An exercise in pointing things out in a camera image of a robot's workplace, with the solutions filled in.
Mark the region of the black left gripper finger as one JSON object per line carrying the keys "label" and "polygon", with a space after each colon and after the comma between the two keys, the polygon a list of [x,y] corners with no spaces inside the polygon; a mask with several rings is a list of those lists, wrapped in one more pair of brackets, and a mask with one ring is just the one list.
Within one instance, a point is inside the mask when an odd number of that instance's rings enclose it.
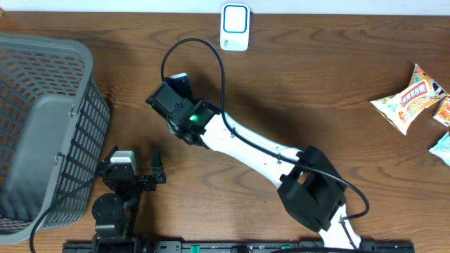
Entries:
{"label": "black left gripper finger", "polygon": [[156,183],[166,183],[167,176],[162,165],[160,148],[156,148],[151,160],[150,169]]}
{"label": "black left gripper finger", "polygon": [[112,150],[106,155],[105,161],[106,161],[106,162],[109,162],[110,159],[111,159],[111,157],[114,155],[114,153],[115,153],[116,151],[118,151],[118,147],[115,145],[115,146],[112,148]]}

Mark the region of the yellow snack bag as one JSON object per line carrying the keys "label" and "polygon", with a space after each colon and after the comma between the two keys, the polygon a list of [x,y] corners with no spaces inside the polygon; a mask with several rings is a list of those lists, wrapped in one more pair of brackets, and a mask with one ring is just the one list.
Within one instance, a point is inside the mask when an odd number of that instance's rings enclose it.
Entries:
{"label": "yellow snack bag", "polygon": [[409,85],[400,93],[372,100],[370,104],[397,130],[406,135],[412,121],[449,94],[417,63]]}

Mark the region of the light teal wipes packet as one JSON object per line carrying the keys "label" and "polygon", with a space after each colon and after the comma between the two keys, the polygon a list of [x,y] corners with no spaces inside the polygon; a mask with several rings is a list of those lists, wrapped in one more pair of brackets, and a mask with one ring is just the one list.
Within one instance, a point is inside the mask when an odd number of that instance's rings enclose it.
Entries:
{"label": "light teal wipes packet", "polygon": [[450,136],[446,132],[437,143],[429,149],[429,152],[438,156],[447,166],[450,166]]}

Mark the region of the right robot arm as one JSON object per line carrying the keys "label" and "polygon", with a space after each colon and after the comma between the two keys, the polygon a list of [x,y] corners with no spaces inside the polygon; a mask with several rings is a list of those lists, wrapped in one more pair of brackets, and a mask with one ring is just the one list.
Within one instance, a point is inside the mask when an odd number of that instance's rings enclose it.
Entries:
{"label": "right robot arm", "polygon": [[347,217],[345,191],[351,186],[319,149],[301,151],[270,141],[237,123],[223,106],[194,99],[185,85],[164,82],[146,103],[187,144],[231,156],[272,182],[286,212],[317,232],[325,247],[361,247]]}

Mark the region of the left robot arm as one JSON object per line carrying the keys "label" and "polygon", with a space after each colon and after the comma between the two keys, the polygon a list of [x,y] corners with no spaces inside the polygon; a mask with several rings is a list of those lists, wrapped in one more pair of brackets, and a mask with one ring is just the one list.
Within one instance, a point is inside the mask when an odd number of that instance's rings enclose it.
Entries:
{"label": "left robot arm", "polygon": [[110,193],[98,197],[91,210],[96,224],[94,252],[152,252],[151,243],[134,235],[137,214],[144,192],[156,190],[167,180],[160,150],[154,152],[150,173],[136,173],[136,158],[132,151],[114,147],[98,165],[97,172]]}

